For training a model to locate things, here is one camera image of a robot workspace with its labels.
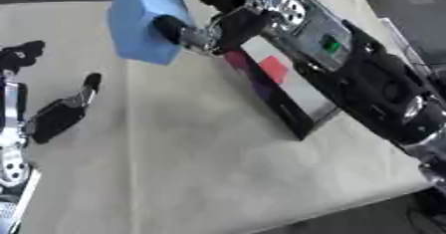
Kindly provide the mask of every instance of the green light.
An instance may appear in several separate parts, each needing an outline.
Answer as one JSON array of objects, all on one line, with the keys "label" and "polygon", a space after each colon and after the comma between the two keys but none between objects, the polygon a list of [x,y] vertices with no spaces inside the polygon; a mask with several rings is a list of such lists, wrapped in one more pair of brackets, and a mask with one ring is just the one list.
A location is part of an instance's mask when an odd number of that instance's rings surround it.
[{"label": "green light", "polygon": [[323,39],[321,40],[321,44],[323,49],[329,54],[335,53],[340,47],[340,43],[330,35],[324,35]]}]

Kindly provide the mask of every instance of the beige cloth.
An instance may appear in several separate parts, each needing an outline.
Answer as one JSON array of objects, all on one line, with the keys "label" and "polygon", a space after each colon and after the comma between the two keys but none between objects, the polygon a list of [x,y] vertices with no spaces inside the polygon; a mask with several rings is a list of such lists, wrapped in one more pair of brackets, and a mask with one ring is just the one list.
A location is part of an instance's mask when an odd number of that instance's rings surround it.
[{"label": "beige cloth", "polygon": [[[365,0],[321,1],[398,52]],[[199,19],[210,16],[192,2]],[[73,93],[88,72],[105,75],[86,119],[29,147],[43,179],[24,234],[253,232],[427,186],[415,160],[344,114],[295,141],[220,60],[120,60],[108,5],[0,7],[2,44],[48,43],[19,76],[30,87],[29,114]]]}]

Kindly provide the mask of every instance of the floor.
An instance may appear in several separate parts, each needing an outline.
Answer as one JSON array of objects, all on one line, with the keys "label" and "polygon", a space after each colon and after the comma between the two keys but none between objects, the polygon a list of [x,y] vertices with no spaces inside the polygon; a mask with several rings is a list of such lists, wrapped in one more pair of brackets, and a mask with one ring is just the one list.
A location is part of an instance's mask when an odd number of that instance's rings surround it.
[{"label": "floor", "polygon": [[[91,0],[0,0],[4,3]],[[428,63],[446,62],[446,0],[369,0],[379,16],[387,16]],[[405,218],[411,196],[285,226],[262,234],[415,234]]]}]

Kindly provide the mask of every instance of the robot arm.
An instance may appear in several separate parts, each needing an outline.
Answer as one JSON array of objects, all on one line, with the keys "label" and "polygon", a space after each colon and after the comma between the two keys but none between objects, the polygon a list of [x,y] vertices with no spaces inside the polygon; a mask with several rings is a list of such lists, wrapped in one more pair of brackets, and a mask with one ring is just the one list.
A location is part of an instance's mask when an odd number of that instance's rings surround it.
[{"label": "robot arm", "polygon": [[203,29],[160,16],[167,39],[210,55],[262,36],[293,61],[296,72],[375,134],[421,161],[446,191],[446,105],[432,83],[370,35],[317,0],[201,0],[221,13]]},{"label": "robot arm", "polygon": [[44,42],[36,41],[0,51],[0,234],[18,233],[41,177],[24,156],[30,137],[45,143],[77,123],[101,82],[101,75],[89,75],[77,95],[57,100],[25,121],[27,87],[15,82],[15,75],[34,65],[44,47]]}]

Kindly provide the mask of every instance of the blue sponge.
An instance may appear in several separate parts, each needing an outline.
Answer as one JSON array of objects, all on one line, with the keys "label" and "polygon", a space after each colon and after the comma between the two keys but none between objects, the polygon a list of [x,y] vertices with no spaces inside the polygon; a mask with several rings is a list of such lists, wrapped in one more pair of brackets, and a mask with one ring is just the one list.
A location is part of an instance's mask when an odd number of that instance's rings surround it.
[{"label": "blue sponge", "polygon": [[192,25],[183,0],[113,0],[109,27],[117,53],[125,59],[167,65],[180,47],[164,39],[151,25],[162,14]]}]

